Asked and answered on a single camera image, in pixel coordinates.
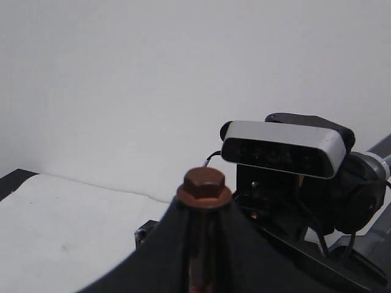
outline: silver camera housing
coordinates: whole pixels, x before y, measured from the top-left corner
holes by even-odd
[[[334,177],[345,156],[341,135],[313,126],[233,121],[221,150],[223,160],[316,178]]]

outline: screw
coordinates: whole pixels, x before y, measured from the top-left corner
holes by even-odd
[[[259,215],[257,212],[252,212],[251,215],[250,215],[253,219],[257,220]]]

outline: wire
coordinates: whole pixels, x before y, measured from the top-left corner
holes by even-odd
[[[355,241],[356,241],[356,232],[354,232],[354,233],[352,233],[352,235],[350,235],[349,244],[346,247],[345,252],[343,253],[343,256],[342,256],[339,264],[341,264],[343,266],[346,264],[347,260],[349,259],[350,254],[353,251],[353,246],[354,246]]]
[[[212,159],[212,157],[214,156],[221,156],[221,151],[215,151],[213,154],[211,154],[210,156],[207,157],[205,163],[203,163],[203,166],[204,167],[207,167],[209,165],[209,162],[210,160]]]
[[[307,215],[310,217],[310,220],[312,221],[312,224],[314,225],[314,232],[318,236],[320,246],[322,248],[322,255],[325,258],[329,257],[329,248],[327,247],[326,240],[324,239],[324,234],[322,232],[322,227],[319,223],[319,221],[316,219],[316,217],[312,214],[312,212],[305,206],[304,203],[301,202],[301,200],[298,197],[298,192],[296,192],[296,200],[300,207],[307,213]]]

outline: camera lens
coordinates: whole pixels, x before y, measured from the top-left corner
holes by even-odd
[[[270,150],[266,155],[266,159],[272,163],[278,163],[281,160],[281,155],[276,150]]]

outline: white wall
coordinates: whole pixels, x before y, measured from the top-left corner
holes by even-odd
[[[0,0],[0,175],[169,200],[227,120],[321,115],[365,150],[390,94],[388,0]]]

